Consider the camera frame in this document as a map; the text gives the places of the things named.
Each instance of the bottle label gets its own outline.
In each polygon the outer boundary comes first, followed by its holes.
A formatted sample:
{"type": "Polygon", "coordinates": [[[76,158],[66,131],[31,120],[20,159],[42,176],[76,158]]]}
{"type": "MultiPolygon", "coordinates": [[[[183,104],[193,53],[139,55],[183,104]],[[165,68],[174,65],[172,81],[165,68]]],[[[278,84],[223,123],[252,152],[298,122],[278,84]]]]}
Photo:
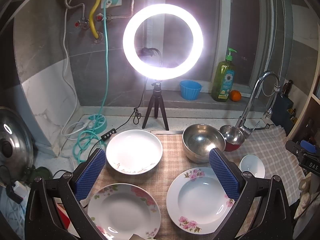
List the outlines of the bottle label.
{"type": "Polygon", "coordinates": [[[233,84],[233,75],[234,75],[234,71],[233,70],[227,70],[224,78],[222,80],[221,83],[221,88],[220,88],[220,92],[218,95],[218,98],[220,99],[228,99],[230,90],[232,88],[232,84],[233,84]]]}

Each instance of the blue cup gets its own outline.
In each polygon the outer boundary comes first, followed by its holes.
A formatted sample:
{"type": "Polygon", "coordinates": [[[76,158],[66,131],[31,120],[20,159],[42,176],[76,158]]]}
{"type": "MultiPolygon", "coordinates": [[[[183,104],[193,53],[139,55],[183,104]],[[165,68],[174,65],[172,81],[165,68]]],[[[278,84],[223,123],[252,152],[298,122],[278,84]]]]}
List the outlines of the blue cup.
{"type": "Polygon", "coordinates": [[[196,100],[202,86],[192,80],[183,80],[180,82],[181,96],[186,100],[196,100]]]}

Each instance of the tripod leg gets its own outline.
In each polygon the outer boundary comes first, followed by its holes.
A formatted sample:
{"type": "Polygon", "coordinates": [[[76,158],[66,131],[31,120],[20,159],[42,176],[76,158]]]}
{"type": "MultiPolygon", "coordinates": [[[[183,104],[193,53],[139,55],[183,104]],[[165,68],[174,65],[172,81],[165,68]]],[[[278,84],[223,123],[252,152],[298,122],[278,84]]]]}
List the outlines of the tripod leg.
{"type": "Polygon", "coordinates": [[[146,116],[144,117],[144,120],[143,120],[142,129],[144,129],[146,127],[146,124],[147,124],[149,115],[151,113],[151,109],[152,109],[154,101],[155,101],[155,97],[152,95],[151,98],[150,98],[150,101],[149,101],[149,105],[148,105],[148,109],[147,109],[147,112],[146,112],[146,116]]]}
{"type": "Polygon", "coordinates": [[[155,118],[158,118],[158,111],[159,111],[159,99],[155,98],[155,118]]]}
{"type": "Polygon", "coordinates": [[[159,106],[160,106],[160,110],[161,110],[161,113],[162,113],[164,127],[165,127],[165,129],[167,131],[169,131],[169,125],[168,125],[167,115],[165,113],[164,102],[163,102],[162,96],[159,97],[159,106]]]}

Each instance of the tripod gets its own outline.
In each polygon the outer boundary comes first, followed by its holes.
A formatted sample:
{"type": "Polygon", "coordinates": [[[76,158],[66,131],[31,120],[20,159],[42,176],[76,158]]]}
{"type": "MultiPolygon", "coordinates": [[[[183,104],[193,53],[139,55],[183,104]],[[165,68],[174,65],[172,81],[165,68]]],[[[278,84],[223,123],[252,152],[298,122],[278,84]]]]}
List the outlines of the tripod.
{"type": "Polygon", "coordinates": [[[142,124],[142,129],[144,129],[146,127],[151,109],[153,107],[153,103],[155,103],[155,118],[158,118],[158,111],[159,111],[159,107],[162,113],[162,118],[163,118],[163,122],[164,122],[164,127],[167,131],[169,131],[169,126],[168,126],[168,120],[167,120],[167,115],[165,113],[165,108],[164,108],[164,102],[163,102],[163,98],[161,95],[161,82],[160,80],[156,80],[156,82],[151,84],[152,86],[154,86],[153,88],[153,92],[152,92],[152,96],[150,98],[149,101],[149,105],[148,105],[148,109],[146,112],[146,116],[143,120],[143,124],[142,124]]]}

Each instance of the plaid cloth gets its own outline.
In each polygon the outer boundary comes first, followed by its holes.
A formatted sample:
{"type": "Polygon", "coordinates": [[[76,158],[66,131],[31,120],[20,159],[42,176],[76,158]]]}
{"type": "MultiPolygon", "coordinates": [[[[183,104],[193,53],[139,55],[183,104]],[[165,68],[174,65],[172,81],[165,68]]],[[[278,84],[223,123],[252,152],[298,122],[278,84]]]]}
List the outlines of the plaid cloth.
{"type": "MultiPolygon", "coordinates": [[[[211,234],[193,235],[178,228],[171,221],[166,208],[166,192],[172,181],[188,169],[209,167],[209,164],[193,163],[186,157],[182,148],[182,135],[166,134],[157,135],[157,137],[162,143],[163,155],[155,168],[140,175],[125,175],[106,164],[87,200],[106,185],[113,183],[134,184],[149,192],[159,205],[161,226],[155,236],[156,239],[209,239],[211,234]]],[[[237,165],[245,155],[253,154],[259,157],[265,165],[266,178],[271,178],[274,174],[282,178],[289,205],[291,205],[299,198],[298,184],[304,175],[295,156],[285,150],[285,141],[286,136],[282,128],[255,131],[238,150],[231,153],[225,152],[225,155],[237,165]]],[[[258,201],[254,201],[238,235],[247,231],[257,206],[258,201]]]]}

